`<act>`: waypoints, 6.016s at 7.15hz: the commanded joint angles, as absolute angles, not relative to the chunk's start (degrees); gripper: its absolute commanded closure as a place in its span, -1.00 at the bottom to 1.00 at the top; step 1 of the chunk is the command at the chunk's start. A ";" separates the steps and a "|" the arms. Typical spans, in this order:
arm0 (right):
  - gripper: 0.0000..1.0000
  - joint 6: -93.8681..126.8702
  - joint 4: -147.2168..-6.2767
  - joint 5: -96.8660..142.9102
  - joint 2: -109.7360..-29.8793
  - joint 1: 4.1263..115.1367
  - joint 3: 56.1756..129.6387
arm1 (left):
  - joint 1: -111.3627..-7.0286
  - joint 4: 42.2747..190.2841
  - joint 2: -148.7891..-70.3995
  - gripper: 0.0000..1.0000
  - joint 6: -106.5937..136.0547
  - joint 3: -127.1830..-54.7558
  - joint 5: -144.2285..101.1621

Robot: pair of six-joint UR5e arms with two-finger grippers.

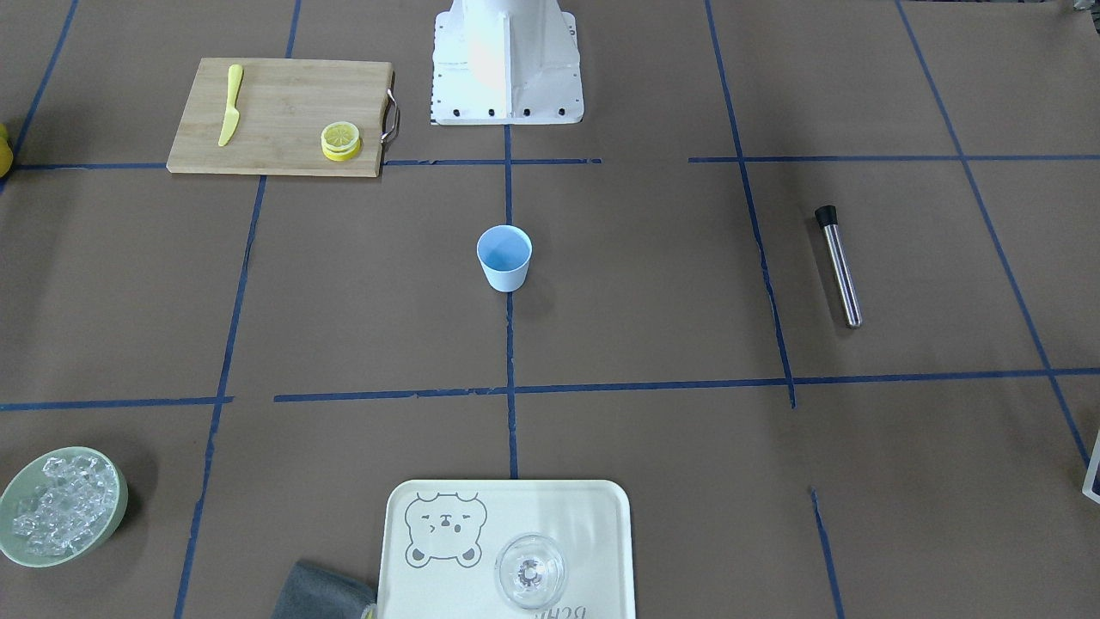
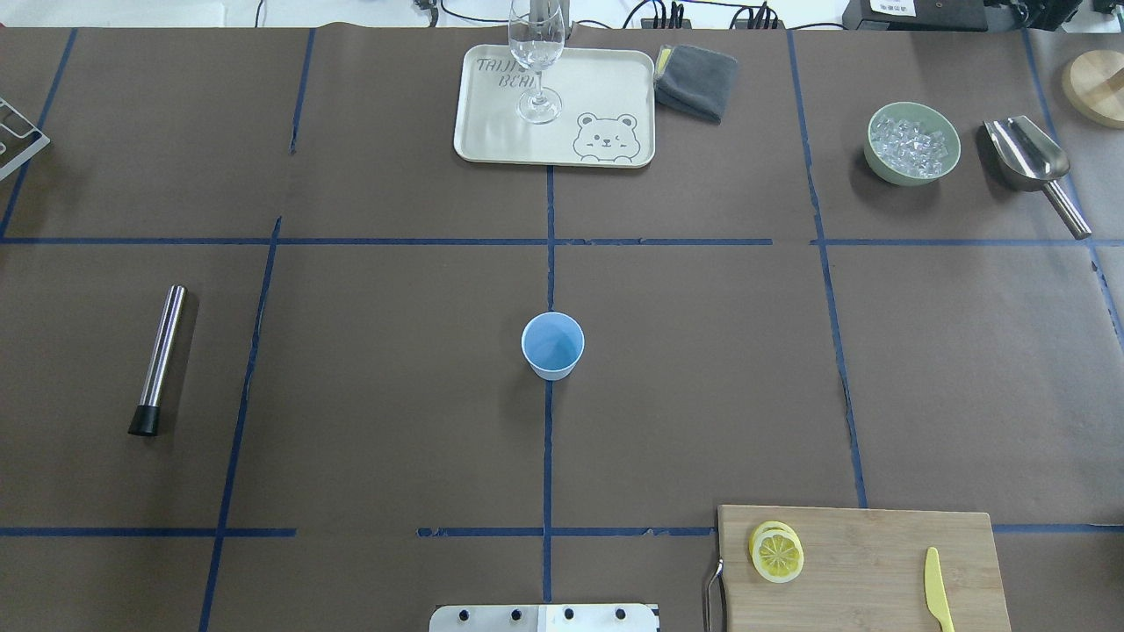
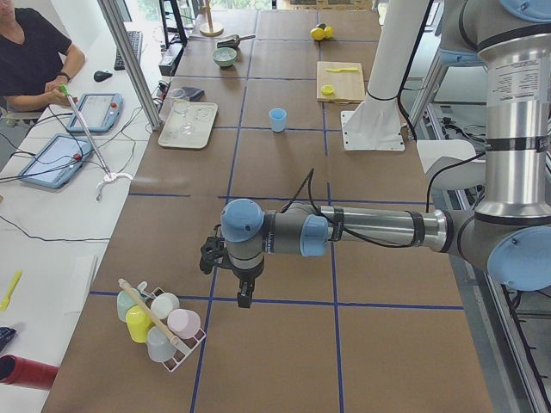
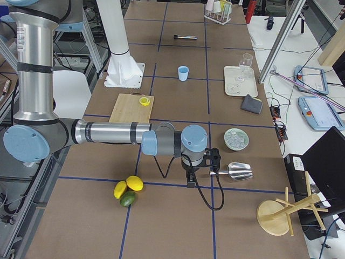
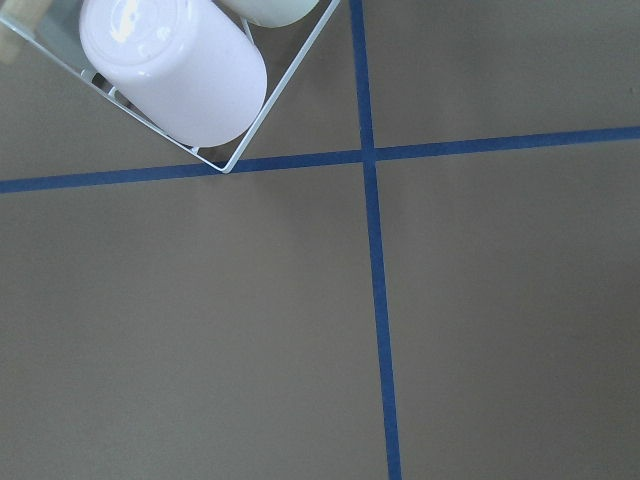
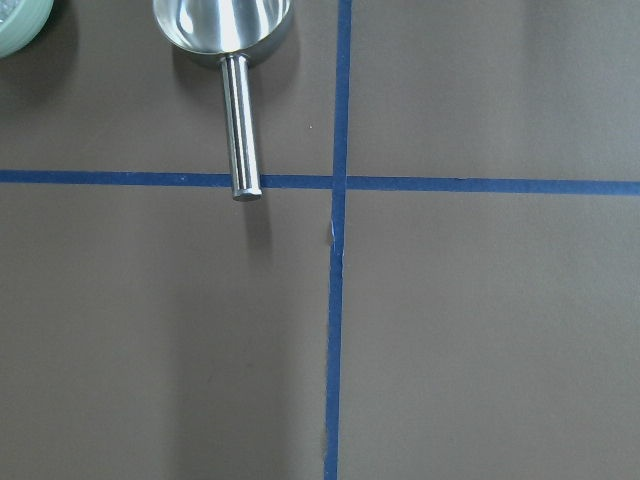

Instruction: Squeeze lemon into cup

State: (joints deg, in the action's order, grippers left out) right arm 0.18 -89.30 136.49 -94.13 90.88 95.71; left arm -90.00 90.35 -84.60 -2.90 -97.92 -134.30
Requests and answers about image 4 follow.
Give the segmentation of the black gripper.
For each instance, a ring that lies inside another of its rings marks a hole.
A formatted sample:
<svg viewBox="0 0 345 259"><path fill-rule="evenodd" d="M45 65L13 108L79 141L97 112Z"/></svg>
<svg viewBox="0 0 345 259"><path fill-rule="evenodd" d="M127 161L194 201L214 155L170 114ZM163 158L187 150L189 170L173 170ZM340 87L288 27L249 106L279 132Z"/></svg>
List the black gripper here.
<svg viewBox="0 0 345 259"><path fill-rule="evenodd" d="M211 168L214 174L219 174L221 155L217 148L206 148L203 152L186 150L182 153L182 167L187 173L187 187L195 188L196 180L194 173L200 168Z"/></svg>

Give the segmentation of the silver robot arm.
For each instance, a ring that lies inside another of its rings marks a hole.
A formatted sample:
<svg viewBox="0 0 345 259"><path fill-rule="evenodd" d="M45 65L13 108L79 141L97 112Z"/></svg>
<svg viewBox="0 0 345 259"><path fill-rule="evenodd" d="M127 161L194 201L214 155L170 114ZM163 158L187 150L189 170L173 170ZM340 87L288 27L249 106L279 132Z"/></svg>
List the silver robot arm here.
<svg viewBox="0 0 345 259"><path fill-rule="evenodd" d="M196 171L220 168L220 154L208 148L204 128L182 131L168 122L86 122L59 118L53 110L53 35L60 25L82 22L82 1L9 1L17 27L19 110L4 134L6 150L22 162L34 162L73 144L139 144L146 155L180 158L187 186L198 186Z"/></svg>

